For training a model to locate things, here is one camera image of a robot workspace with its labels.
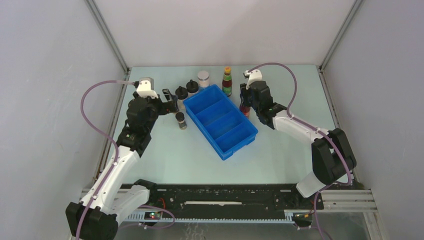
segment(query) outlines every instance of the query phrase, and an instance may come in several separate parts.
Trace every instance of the white jar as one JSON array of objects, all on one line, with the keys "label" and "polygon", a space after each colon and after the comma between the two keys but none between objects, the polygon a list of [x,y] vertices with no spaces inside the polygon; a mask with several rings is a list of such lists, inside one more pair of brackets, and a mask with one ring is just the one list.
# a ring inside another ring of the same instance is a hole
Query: white jar
[{"label": "white jar", "polygon": [[209,72],[205,70],[199,71],[197,74],[197,79],[199,81],[199,91],[209,87]]}]

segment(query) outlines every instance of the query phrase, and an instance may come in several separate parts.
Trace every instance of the sauce bottle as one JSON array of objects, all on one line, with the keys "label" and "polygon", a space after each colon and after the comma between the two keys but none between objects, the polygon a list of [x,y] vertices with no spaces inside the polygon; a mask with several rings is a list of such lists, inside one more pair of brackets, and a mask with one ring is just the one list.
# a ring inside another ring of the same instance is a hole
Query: sauce bottle
[{"label": "sauce bottle", "polygon": [[233,79],[231,77],[231,67],[226,66],[224,68],[224,76],[222,77],[222,91],[227,97],[231,96],[233,88]]},{"label": "sauce bottle", "polygon": [[243,106],[243,103],[240,103],[240,107],[238,107],[240,111],[246,116],[246,118],[249,118],[251,107],[250,106]]}]

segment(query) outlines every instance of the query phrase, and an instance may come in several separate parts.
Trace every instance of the bottle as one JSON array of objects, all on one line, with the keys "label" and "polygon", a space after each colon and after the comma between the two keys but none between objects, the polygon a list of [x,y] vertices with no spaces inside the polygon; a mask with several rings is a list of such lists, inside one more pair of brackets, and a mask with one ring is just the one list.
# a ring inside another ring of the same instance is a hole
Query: bottle
[{"label": "bottle", "polygon": [[184,130],[184,129],[187,128],[187,123],[186,123],[186,120],[184,119],[184,113],[182,113],[180,111],[177,112],[175,114],[175,118],[178,121],[179,129]]},{"label": "bottle", "polygon": [[199,92],[199,84],[193,79],[191,79],[189,82],[187,82],[187,85],[185,85],[188,92],[188,97],[191,97]]},{"label": "bottle", "polygon": [[186,106],[184,106],[183,101],[189,96],[187,89],[185,87],[179,86],[175,90],[175,95],[178,97],[178,101],[177,101],[178,109],[180,111],[186,110]]},{"label": "bottle", "polygon": [[199,91],[209,87],[209,72],[202,70],[197,74],[197,79],[199,80]]},{"label": "bottle", "polygon": [[231,90],[233,88],[233,79],[231,77],[231,67],[226,66],[224,68],[224,76],[222,77],[222,91],[227,97],[231,96]]},{"label": "bottle", "polygon": [[240,107],[238,107],[240,111],[246,116],[246,118],[249,118],[251,107],[250,106],[243,106],[243,103],[240,103]]}]

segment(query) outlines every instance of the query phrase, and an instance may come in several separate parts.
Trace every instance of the white jar lid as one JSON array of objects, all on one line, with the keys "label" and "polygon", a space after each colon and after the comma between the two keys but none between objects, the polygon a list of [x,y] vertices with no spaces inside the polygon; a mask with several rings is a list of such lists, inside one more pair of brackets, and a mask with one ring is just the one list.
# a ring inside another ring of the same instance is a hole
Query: white jar lid
[{"label": "white jar lid", "polygon": [[197,78],[199,80],[202,80],[202,81],[208,80],[209,79],[209,72],[207,72],[205,70],[199,71],[198,74],[197,74]]}]

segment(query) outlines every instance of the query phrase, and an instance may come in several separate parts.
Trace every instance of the green bottle label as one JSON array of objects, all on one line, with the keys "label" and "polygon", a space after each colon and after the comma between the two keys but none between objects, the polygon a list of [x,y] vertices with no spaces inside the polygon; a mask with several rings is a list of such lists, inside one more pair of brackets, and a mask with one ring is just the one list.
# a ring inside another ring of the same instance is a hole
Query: green bottle label
[{"label": "green bottle label", "polygon": [[229,86],[229,87],[223,86],[222,91],[225,93],[225,95],[230,96],[231,95],[231,88],[232,88],[231,86]]}]

